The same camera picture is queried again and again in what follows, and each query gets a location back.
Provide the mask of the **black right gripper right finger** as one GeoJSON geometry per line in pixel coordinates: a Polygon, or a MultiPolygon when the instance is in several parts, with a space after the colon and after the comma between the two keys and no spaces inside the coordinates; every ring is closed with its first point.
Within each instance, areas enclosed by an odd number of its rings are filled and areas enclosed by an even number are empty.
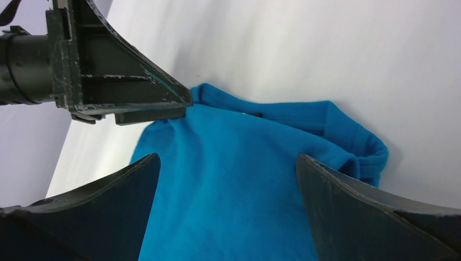
{"type": "Polygon", "coordinates": [[[319,260],[460,260],[460,210],[375,188],[306,154],[296,177],[319,260]]]}

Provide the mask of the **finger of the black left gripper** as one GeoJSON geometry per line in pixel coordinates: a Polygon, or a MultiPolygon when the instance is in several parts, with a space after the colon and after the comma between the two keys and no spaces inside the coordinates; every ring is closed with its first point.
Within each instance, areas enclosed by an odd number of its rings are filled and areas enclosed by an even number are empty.
{"type": "MultiPolygon", "coordinates": [[[[131,111],[115,113],[115,123],[119,126],[133,125],[138,123],[152,122],[157,120],[178,119],[184,117],[186,108],[173,108],[163,110],[131,111]]],[[[106,115],[84,115],[82,113],[71,113],[75,121],[95,125],[97,121],[104,119],[106,115]]]]}

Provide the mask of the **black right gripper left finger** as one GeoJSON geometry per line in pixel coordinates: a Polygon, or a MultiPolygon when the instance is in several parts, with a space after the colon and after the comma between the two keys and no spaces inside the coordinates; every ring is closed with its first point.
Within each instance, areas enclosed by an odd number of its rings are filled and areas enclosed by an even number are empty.
{"type": "Polygon", "coordinates": [[[29,206],[1,209],[1,260],[137,260],[160,158],[29,206]]]}

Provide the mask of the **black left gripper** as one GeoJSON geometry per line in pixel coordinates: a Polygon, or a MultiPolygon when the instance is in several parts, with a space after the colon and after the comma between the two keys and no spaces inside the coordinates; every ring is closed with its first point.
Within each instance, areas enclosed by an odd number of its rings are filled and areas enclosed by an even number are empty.
{"type": "Polygon", "coordinates": [[[1,12],[1,105],[66,104],[86,115],[192,105],[191,92],[128,43],[93,1],[52,1],[47,33],[11,25],[20,1],[1,12]]]}

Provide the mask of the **bright blue t shirt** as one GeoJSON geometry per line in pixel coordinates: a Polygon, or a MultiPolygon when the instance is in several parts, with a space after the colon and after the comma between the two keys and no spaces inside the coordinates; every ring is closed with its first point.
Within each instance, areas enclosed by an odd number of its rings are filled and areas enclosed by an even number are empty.
{"type": "Polygon", "coordinates": [[[297,156],[379,184],[388,148],[330,101],[258,104],[210,84],[192,97],[134,149],[161,160],[140,260],[317,260],[297,156]]]}

